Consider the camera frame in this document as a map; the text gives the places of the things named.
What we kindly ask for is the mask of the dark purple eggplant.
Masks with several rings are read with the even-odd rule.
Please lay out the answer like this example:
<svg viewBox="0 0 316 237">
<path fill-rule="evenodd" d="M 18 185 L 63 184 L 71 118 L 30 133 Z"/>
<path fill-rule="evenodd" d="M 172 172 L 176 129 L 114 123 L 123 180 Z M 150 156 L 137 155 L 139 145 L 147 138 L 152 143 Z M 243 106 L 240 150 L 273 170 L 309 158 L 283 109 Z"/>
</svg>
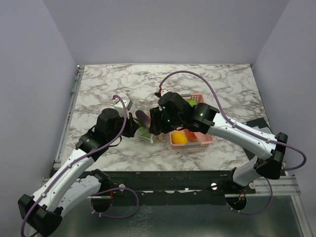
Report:
<svg viewBox="0 0 316 237">
<path fill-rule="evenodd" d="M 137 110 L 135 112 L 137 120 L 147 129 L 150 128 L 151 125 L 151 119 L 150 117 L 144 113 L 142 110 Z"/>
</svg>

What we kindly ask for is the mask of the green grape bunch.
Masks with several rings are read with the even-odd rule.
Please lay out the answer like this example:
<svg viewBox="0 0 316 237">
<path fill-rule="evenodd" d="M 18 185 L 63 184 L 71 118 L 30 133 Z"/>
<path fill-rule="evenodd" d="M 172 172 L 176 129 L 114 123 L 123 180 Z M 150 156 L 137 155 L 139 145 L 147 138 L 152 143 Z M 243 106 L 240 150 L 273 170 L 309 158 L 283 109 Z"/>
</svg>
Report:
<svg viewBox="0 0 316 237">
<path fill-rule="evenodd" d="M 148 129 L 146 127 L 140 127 L 138 130 L 138 137 L 144 140 L 151 141 L 152 140 L 152 134 L 149 133 Z"/>
</svg>

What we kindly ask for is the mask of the clear zip top bag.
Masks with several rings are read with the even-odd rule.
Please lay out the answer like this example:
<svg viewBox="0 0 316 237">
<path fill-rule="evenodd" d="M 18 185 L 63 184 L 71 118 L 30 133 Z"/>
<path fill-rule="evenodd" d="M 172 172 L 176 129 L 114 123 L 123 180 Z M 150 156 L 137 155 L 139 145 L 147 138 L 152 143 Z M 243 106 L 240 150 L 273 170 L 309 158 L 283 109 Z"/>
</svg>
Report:
<svg viewBox="0 0 316 237">
<path fill-rule="evenodd" d="M 150 143 L 153 143 L 155 140 L 162 141 L 164 139 L 164 134 L 153 135 L 149 132 L 151 118 L 148 114 L 142 110 L 137 110 L 135 116 L 135 121 L 140 126 L 137 130 L 137 136 L 140 139 L 148 140 Z"/>
</svg>

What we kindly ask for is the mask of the yellow lemon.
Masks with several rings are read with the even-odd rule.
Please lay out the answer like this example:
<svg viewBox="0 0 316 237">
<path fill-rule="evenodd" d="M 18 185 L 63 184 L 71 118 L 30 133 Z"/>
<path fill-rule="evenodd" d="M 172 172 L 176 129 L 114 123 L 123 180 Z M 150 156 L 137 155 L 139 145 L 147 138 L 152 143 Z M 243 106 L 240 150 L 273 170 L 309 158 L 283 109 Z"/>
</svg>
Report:
<svg viewBox="0 0 316 237">
<path fill-rule="evenodd" d="M 173 144 L 186 144 L 188 139 L 184 133 L 174 132 L 171 134 L 171 141 Z"/>
</svg>

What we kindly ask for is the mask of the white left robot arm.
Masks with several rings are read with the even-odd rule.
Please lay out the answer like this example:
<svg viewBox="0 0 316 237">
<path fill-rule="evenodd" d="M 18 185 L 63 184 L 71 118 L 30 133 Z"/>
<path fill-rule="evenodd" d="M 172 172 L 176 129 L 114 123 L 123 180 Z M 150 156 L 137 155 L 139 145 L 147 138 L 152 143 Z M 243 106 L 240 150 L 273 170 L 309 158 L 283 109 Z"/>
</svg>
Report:
<svg viewBox="0 0 316 237">
<path fill-rule="evenodd" d="M 104 109 L 96 124 L 79 138 L 75 149 L 58 171 L 32 195 L 22 195 L 18 207 L 22 217 L 20 234 L 30 225 L 43 237 L 50 236 L 64 216 L 89 196 L 99 196 L 114 191 L 125 191 L 124 185 L 114 186 L 108 175 L 99 169 L 91 171 L 80 182 L 76 180 L 92 166 L 114 142 L 122 137 L 133 137 L 139 125 L 131 113 L 123 115 L 115 109 Z"/>
</svg>

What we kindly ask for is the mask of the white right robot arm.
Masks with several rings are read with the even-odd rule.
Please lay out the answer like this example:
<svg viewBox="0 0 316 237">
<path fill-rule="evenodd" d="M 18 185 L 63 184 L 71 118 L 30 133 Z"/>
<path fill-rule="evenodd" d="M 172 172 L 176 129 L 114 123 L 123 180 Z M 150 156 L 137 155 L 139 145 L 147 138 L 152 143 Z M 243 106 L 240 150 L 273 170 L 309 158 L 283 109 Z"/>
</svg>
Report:
<svg viewBox="0 0 316 237">
<path fill-rule="evenodd" d="M 227 180 L 227 188 L 238 193 L 250 182 L 264 177 L 280 178 L 287 135 L 258 131 L 232 120 L 217 108 L 206 103 L 191 106 L 181 95 L 168 92 L 150 109 L 149 132 L 153 135 L 170 133 L 178 128 L 226 139 L 250 151 L 255 157 L 234 168 Z"/>
</svg>

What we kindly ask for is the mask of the green custard apple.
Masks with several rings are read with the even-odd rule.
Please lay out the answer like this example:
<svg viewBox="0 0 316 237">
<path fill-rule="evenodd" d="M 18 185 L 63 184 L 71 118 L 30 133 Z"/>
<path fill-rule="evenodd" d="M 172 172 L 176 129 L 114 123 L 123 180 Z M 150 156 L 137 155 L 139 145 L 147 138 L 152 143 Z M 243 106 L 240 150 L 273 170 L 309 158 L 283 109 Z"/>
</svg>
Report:
<svg viewBox="0 0 316 237">
<path fill-rule="evenodd" d="M 187 100 L 187 102 L 190 104 L 191 107 L 196 106 L 198 102 L 196 100 Z"/>
</svg>

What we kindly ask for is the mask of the red watermelon slice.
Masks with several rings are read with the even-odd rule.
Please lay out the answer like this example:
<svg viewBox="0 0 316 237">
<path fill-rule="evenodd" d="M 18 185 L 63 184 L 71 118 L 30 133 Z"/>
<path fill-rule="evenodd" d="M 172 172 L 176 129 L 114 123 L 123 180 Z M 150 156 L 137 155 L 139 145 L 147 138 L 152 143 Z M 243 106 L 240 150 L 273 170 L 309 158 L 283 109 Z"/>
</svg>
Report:
<svg viewBox="0 0 316 237">
<path fill-rule="evenodd" d="M 192 142 L 197 142 L 198 141 L 198 138 L 197 138 L 197 136 L 195 135 L 194 132 L 191 132 L 191 131 L 186 129 L 186 130 L 184 130 L 184 133 L 185 133 L 188 141 L 192 141 Z"/>
</svg>

